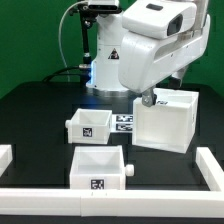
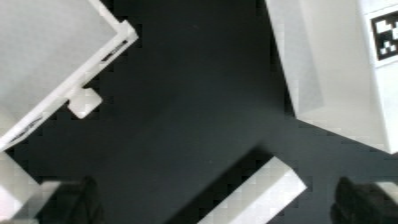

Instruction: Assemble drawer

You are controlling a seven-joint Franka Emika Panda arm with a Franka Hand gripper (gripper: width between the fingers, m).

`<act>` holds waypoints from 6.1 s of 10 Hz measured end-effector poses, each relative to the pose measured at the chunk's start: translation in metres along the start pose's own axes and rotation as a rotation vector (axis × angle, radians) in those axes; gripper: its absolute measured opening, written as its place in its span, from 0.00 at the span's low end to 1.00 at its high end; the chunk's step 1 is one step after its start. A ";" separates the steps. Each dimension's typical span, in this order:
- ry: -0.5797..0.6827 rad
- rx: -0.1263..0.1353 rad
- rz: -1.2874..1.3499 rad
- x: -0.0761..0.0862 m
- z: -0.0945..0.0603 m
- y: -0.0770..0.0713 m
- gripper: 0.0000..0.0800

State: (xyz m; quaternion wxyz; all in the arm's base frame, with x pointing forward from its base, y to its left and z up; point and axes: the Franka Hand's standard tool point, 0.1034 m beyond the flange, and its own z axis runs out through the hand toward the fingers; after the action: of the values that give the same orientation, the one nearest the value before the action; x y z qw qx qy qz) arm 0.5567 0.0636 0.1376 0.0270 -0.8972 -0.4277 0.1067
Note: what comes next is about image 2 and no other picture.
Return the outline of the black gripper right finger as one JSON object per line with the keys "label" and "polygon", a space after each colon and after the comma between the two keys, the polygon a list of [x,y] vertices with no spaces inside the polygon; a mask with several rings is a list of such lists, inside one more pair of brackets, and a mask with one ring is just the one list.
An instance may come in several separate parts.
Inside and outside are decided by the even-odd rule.
{"label": "black gripper right finger", "polygon": [[398,224],[398,184],[355,184],[342,177],[330,207],[332,224]]}

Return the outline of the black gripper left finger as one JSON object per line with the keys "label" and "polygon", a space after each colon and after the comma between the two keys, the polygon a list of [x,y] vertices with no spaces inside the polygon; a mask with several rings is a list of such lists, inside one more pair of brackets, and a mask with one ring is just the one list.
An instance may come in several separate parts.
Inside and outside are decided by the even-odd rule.
{"label": "black gripper left finger", "polygon": [[63,182],[38,211],[38,224],[104,224],[97,183],[85,176]]}

